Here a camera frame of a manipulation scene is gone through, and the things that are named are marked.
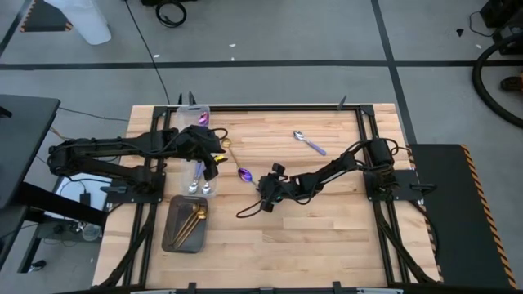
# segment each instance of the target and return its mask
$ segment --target cable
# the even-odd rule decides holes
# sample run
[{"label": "cable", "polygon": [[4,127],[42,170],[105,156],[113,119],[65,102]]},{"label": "cable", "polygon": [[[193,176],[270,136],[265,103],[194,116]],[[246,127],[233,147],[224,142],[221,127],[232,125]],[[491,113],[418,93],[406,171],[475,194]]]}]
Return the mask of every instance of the cable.
[{"label": "cable", "polygon": [[[181,20],[180,21],[172,21],[172,20],[169,20],[169,18],[167,16],[164,16],[160,10],[162,9],[163,6],[165,5],[168,5],[168,4],[172,4],[174,5],[175,7],[178,7],[178,9],[181,10],[181,13],[182,13],[182,17],[181,17]],[[187,19],[187,11],[186,11],[186,8],[183,7],[183,5],[181,5],[181,3],[179,3],[178,1],[174,1],[174,0],[163,0],[162,2],[160,2],[157,6],[156,6],[156,18],[160,21],[160,24],[162,24],[163,26],[165,27],[168,27],[168,28],[176,28],[178,26],[180,26],[181,24],[185,23],[186,22],[186,19]]]},{"label": "cable", "polygon": [[504,27],[504,26],[503,26],[503,27],[501,27],[501,28],[496,29],[496,30],[495,30],[493,33],[491,33],[491,34],[486,34],[486,33],[478,32],[478,31],[476,31],[476,30],[474,30],[474,29],[472,28],[472,16],[474,16],[476,13],[480,13],[480,11],[474,11],[473,13],[471,13],[471,14],[468,16],[468,28],[469,28],[473,33],[477,33],[477,34],[479,34],[480,36],[483,36],[483,37],[487,37],[487,38],[489,38],[489,37],[494,36],[494,35],[495,35],[495,34],[496,34],[500,29],[502,29],[502,28]]},{"label": "cable", "polygon": [[248,214],[248,215],[245,215],[245,216],[241,216],[240,214],[242,214],[243,212],[246,212],[247,210],[255,207],[256,205],[260,204],[262,202],[262,200],[260,199],[260,201],[254,203],[253,205],[251,205],[250,207],[247,207],[241,211],[239,211],[238,213],[236,213],[236,217],[238,218],[248,218],[248,217],[251,217],[251,216],[255,216],[258,212],[261,212],[262,211],[262,208],[260,207],[260,209],[258,209],[257,211],[251,213],[251,214]]},{"label": "cable", "polygon": [[39,161],[41,161],[43,164],[47,165],[46,161],[43,160],[42,158],[40,158],[38,155],[36,156],[36,158],[37,158]]},{"label": "cable", "polygon": [[59,196],[62,196],[62,191],[65,189],[65,187],[67,187],[69,184],[74,183],[74,182],[78,182],[78,183],[82,184],[82,186],[83,186],[83,192],[84,192],[84,193],[87,193],[87,188],[86,188],[86,186],[82,183],[82,180],[71,180],[71,179],[69,179],[69,182],[65,183],[65,185],[62,186],[62,188],[60,189],[60,192],[58,192],[58,195],[59,195]]},{"label": "cable", "polygon": [[407,154],[408,154],[409,156],[412,155],[412,152],[410,151],[410,149],[408,149],[408,148],[406,148],[406,147],[401,147],[401,146],[393,147],[393,148],[391,149],[391,153],[392,153],[392,155],[396,155],[396,154],[398,154],[398,152],[400,152],[400,149],[407,151]]},{"label": "cable", "polygon": [[107,212],[107,216],[109,214],[111,214],[111,212],[114,212],[118,207],[121,207],[123,203],[118,203],[116,205],[114,205],[113,209],[111,209],[110,211]]},{"label": "cable", "polygon": [[[166,166],[167,166],[166,163],[162,164],[162,169],[164,169]],[[155,168],[155,167],[158,167],[158,165],[152,166],[152,167],[150,167],[150,169],[153,169],[153,168]]]},{"label": "cable", "polygon": [[123,118],[106,118],[106,117],[102,117],[102,116],[95,115],[95,114],[88,114],[88,113],[84,113],[82,111],[67,109],[67,108],[64,108],[64,107],[59,107],[58,109],[64,110],[64,111],[69,111],[69,112],[74,113],[74,114],[87,115],[87,116],[90,116],[90,117],[93,117],[93,118],[105,119],[105,120],[110,120],[110,121],[129,122],[128,119],[123,119]]},{"label": "cable", "polygon": [[147,42],[144,39],[144,35],[141,34],[140,28],[138,27],[138,23],[136,22],[134,15],[132,14],[131,8],[129,7],[127,0],[124,0],[124,2],[125,2],[125,5],[127,6],[127,9],[129,10],[129,14],[131,15],[132,22],[134,23],[134,25],[136,26],[136,29],[138,30],[138,33],[140,34],[141,41],[143,41],[143,43],[145,45],[145,49],[147,49],[147,52],[149,53],[150,60],[153,62],[154,70],[156,71],[156,74],[158,75],[158,78],[159,78],[160,82],[162,83],[162,88],[163,88],[163,92],[165,92],[165,98],[167,99],[167,104],[170,105],[171,100],[169,99],[169,94],[167,92],[167,88],[165,87],[165,84],[163,83],[162,75],[158,71],[156,62],[154,62],[153,54],[150,52],[149,46],[147,45]]},{"label": "cable", "polygon": [[20,229],[14,229],[12,230],[11,232],[7,233],[7,234],[4,234],[2,237],[0,237],[0,240],[9,236],[10,234],[13,234],[13,233],[16,233],[16,232],[20,232],[21,230],[23,229],[27,229],[29,227],[32,227],[32,226],[35,226],[35,225],[40,225],[40,224],[32,224],[32,225],[26,225],[25,227],[21,227]]},{"label": "cable", "polygon": [[[58,228],[58,227],[61,227],[62,231],[55,231],[55,229]],[[76,246],[78,244],[78,242],[76,242],[76,241],[72,241],[73,242],[72,245],[67,245],[65,243],[64,232],[65,232],[65,229],[64,229],[63,225],[56,225],[51,233],[49,233],[47,236],[42,238],[43,243],[46,244],[46,245],[51,245],[51,246],[58,245],[58,244],[61,243],[64,247],[67,247],[67,248],[71,248],[71,247]],[[50,243],[47,239],[49,237],[51,237],[52,235],[55,235],[55,234],[60,235],[60,240],[55,242],[55,243]]]},{"label": "cable", "polygon": [[72,182],[82,182],[82,180],[90,180],[90,181],[97,181],[100,183],[106,183],[106,184],[112,184],[112,182],[109,182],[107,180],[98,180],[98,179],[79,179],[79,180],[72,180],[70,177],[67,176],[67,178]]},{"label": "cable", "polygon": [[425,212],[418,204],[418,202],[416,200],[410,200],[409,201],[410,204],[412,204],[414,207],[416,207],[416,209],[425,217],[425,219],[428,221],[428,224],[431,226],[431,232],[432,232],[432,238],[433,238],[433,241],[434,241],[434,247],[436,248],[434,250],[434,257],[438,258],[438,252],[440,250],[440,241],[439,241],[439,237],[438,237],[438,232],[436,231],[436,227],[434,226],[434,224],[432,223],[431,219],[428,217],[428,214],[427,212]]},{"label": "cable", "polygon": [[472,83],[474,84],[474,89],[477,92],[477,95],[485,102],[485,104],[494,111],[498,116],[506,120],[507,122],[513,124],[514,126],[523,128],[523,119],[518,118],[516,115],[512,114],[510,111],[502,107],[496,100],[489,94],[485,85],[483,84],[483,79],[481,77],[481,70],[483,69],[483,64],[489,59],[489,57],[495,53],[499,48],[506,46],[512,42],[521,42],[523,41],[523,32],[513,34],[510,37],[507,37],[499,42],[496,42],[491,47],[488,47],[480,57],[477,59],[474,67],[472,68]]},{"label": "cable", "polygon": [[57,131],[54,127],[50,127],[49,128],[49,131],[55,135],[57,135],[60,139],[62,139],[63,141],[67,141],[67,140],[72,140],[72,138],[69,138],[69,137],[66,137],[66,136],[62,136],[60,134],[59,131]]},{"label": "cable", "polygon": [[117,156],[114,156],[114,157],[112,157],[110,159],[106,159],[106,160],[101,160],[101,159],[98,159],[98,160],[105,161],[105,162],[111,162],[111,161],[115,160],[116,158],[119,158],[119,156],[117,155]]}]

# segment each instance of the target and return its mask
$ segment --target white container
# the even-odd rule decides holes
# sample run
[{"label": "white container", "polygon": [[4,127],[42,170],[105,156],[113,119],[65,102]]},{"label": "white container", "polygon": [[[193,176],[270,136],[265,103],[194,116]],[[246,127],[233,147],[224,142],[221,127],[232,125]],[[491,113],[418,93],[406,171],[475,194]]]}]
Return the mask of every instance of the white container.
[{"label": "white container", "polygon": [[111,39],[107,20],[92,0],[44,1],[60,9],[89,44],[99,45]]}]

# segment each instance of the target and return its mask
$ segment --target black floor stripe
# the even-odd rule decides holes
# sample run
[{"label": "black floor stripe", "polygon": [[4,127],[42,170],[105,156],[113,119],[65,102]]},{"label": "black floor stripe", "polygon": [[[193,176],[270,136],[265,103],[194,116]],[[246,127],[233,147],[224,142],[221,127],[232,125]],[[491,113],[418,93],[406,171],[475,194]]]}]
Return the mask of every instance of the black floor stripe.
[{"label": "black floor stripe", "polygon": [[27,7],[29,7],[31,2],[33,2],[33,0],[25,0],[24,1],[24,3],[22,4],[22,7],[20,8],[18,13],[16,14],[15,19],[11,23],[11,26],[7,30],[6,35],[3,37],[3,40],[0,43],[0,57],[2,57],[3,52],[6,50],[7,44],[9,44],[9,41],[11,41],[11,38],[15,34],[16,28],[18,28],[18,24],[20,23],[20,21],[24,17],[25,11],[27,10]]},{"label": "black floor stripe", "polygon": [[[472,67],[474,60],[256,60],[256,61],[187,61],[157,62],[159,69],[211,69],[252,67]],[[523,66],[523,60],[487,60],[485,66]],[[68,63],[68,64],[0,64],[0,70],[53,69],[153,69],[151,62]]]},{"label": "black floor stripe", "polygon": [[[394,61],[396,67],[472,67],[475,63],[475,60]],[[484,66],[523,66],[523,60],[487,60]]]},{"label": "black floor stripe", "polygon": [[[157,62],[159,69],[208,69],[298,66],[384,67],[385,60],[259,60],[259,61],[188,61]],[[81,64],[0,64],[0,70],[49,69],[153,69],[152,62],[81,63]]]},{"label": "black floor stripe", "polygon": [[409,109],[407,108],[407,100],[403,93],[403,87],[401,86],[400,75],[394,62],[394,56],[392,55],[391,44],[389,43],[389,37],[387,35],[387,29],[385,28],[385,21],[383,20],[382,10],[379,7],[378,0],[371,0],[373,5],[374,16],[376,17],[376,23],[378,24],[379,37],[382,39],[383,51],[387,58],[387,66],[391,73],[392,86],[396,94],[396,100],[398,102],[398,108],[400,109],[401,121],[403,122],[403,128],[405,130],[405,136],[409,144],[416,144],[416,135],[414,134],[414,127],[412,120],[410,119]]}]

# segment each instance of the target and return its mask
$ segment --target gray floor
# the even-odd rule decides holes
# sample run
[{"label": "gray floor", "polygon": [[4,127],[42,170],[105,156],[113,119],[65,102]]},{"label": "gray floor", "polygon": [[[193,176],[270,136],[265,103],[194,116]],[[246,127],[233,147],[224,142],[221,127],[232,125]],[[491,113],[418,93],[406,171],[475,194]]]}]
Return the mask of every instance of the gray floor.
[{"label": "gray floor", "polygon": [[[154,10],[129,0],[144,38],[158,62],[240,60],[385,60],[369,0],[200,0],[186,4],[187,22],[166,29]],[[97,1],[113,39],[87,45],[74,29],[63,33],[16,30],[0,64],[96,64],[150,62],[123,2]],[[468,15],[484,0],[379,0],[396,60],[474,60],[492,44],[468,30]],[[0,0],[0,38],[23,0]],[[488,32],[479,18],[477,29]],[[456,29],[464,29],[462,37]],[[507,59],[496,55],[494,59]],[[399,68],[400,81],[418,143],[469,146],[506,252],[523,285],[523,198],[518,187],[521,130],[492,114],[479,100],[467,67]],[[498,81],[521,69],[488,68],[485,85],[523,116],[521,95],[498,90]],[[297,66],[160,69],[171,101],[192,91],[199,103],[396,103],[387,67]],[[132,105],[166,103],[153,69],[0,70],[0,93],[55,97],[62,106],[127,118]],[[119,136],[125,122],[106,122],[59,111],[53,127],[64,136]],[[49,134],[39,155],[60,140]],[[56,178],[35,161],[28,182],[52,189]],[[38,257],[49,266],[15,274],[30,229],[22,231],[0,274],[13,293],[51,293],[90,286],[97,246],[42,245]]]}]

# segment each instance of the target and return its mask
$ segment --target wooden table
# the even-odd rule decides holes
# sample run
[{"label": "wooden table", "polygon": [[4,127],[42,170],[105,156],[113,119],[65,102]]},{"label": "wooden table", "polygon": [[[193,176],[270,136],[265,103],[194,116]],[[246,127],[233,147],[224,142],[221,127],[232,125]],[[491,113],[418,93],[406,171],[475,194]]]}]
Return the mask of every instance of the wooden table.
[{"label": "wooden table", "polygon": [[[373,107],[380,137],[404,146],[395,106]],[[152,112],[153,106],[134,106],[127,136],[148,131]],[[348,111],[211,113],[211,127],[229,130],[236,158],[256,180],[269,172],[273,163],[286,166],[288,175],[316,171],[360,139],[355,114]],[[306,134],[327,151],[327,156],[296,141],[293,130]],[[209,200],[206,244],[194,255],[161,248],[169,201],[186,193],[177,188],[180,159],[167,160],[167,184],[156,216],[147,288],[187,288],[189,282],[196,282],[198,288],[332,287],[333,281],[340,281],[343,287],[386,286],[372,204],[366,198],[360,172],[347,173],[326,185],[306,206],[283,201],[272,213],[237,219],[236,212],[254,204],[259,196],[252,185],[237,177],[229,151],[226,157],[229,161],[219,166],[218,195]],[[396,169],[409,167],[405,152],[399,152],[395,160]],[[121,164],[140,165],[143,158],[127,156]],[[405,247],[437,280],[423,216],[409,203],[396,203],[396,211]],[[93,284],[105,280],[127,250],[134,213],[134,204],[111,213]],[[389,247],[399,280],[396,254]],[[136,256],[134,283],[141,252]]]}]

